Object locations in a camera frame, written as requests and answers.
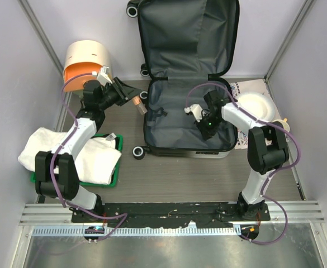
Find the yellow cup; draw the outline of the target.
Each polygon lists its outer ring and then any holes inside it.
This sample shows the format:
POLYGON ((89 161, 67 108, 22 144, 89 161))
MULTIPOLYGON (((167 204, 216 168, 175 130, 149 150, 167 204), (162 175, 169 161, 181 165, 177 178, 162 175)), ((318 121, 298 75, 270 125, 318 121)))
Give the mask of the yellow cup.
POLYGON ((274 122, 278 122, 282 125, 282 128, 287 131, 288 133, 290 132, 290 125, 287 123, 287 119, 276 119, 274 122))

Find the white black space suitcase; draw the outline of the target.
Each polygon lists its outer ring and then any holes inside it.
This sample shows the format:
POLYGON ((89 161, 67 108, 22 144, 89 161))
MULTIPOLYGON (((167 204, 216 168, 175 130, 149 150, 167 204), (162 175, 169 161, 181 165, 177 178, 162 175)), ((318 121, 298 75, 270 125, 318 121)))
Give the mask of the white black space suitcase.
POLYGON ((235 147, 237 128, 220 124, 215 136, 203 140, 192 115, 184 109, 199 104, 212 90, 231 94, 224 79, 233 62, 238 31, 238 1, 129 1, 126 14, 139 26, 144 63, 141 75, 151 81, 141 95, 144 145, 132 150, 146 154, 221 159, 235 147))

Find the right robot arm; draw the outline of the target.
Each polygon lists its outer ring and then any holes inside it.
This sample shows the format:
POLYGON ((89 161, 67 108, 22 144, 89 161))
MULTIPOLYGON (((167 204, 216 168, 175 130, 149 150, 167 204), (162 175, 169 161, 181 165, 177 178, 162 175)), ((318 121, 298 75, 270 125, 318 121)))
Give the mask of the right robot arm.
POLYGON ((274 172, 289 159, 285 133, 281 124, 260 122, 239 102, 223 98, 217 90, 203 98, 208 109, 193 104, 185 108, 185 113, 193 114, 204 140, 212 138, 223 122, 231 123, 248 137, 247 159, 251 170, 245 188, 239 193, 236 210, 239 218, 248 221, 263 210, 264 194, 274 172))

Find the round mini drawer cabinet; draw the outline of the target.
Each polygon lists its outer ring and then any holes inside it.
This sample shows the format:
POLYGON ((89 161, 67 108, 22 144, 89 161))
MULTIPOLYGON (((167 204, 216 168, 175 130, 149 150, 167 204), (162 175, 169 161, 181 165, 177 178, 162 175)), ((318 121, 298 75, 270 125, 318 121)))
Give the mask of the round mini drawer cabinet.
POLYGON ((83 90, 85 82, 94 79, 93 71, 99 71, 102 66, 110 68, 111 60, 108 50, 101 43, 93 40, 80 40, 67 48, 63 70, 65 92, 83 90))

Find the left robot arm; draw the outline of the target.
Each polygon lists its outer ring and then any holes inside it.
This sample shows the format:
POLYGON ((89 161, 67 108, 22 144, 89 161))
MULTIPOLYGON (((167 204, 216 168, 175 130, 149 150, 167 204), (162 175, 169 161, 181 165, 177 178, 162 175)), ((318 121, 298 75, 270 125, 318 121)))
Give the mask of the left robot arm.
POLYGON ((105 110, 114 104, 123 106, 141 90, 119 78, 103 85, 98 79, 83 84, 81 108, 64 138, 50 151, 35 156, 35 190, 38 195, 58 198, 62 205, 84 209, 92 223, 103 217, 101 197, 80 185, 75 160, 84 145, 97 133, 105 120, 105 110))

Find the gold lipstick tube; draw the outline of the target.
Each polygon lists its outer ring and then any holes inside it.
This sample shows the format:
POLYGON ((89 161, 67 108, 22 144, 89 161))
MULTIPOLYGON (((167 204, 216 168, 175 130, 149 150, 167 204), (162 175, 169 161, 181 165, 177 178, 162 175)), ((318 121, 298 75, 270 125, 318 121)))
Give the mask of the gold lipstick tube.
POLYGON ((138 95, 132 99, 132 102, 135 105, 135 107, 138 109, 138 111, 140 112, 141 115, 144 115, 147 113, 147 109, 138 95))

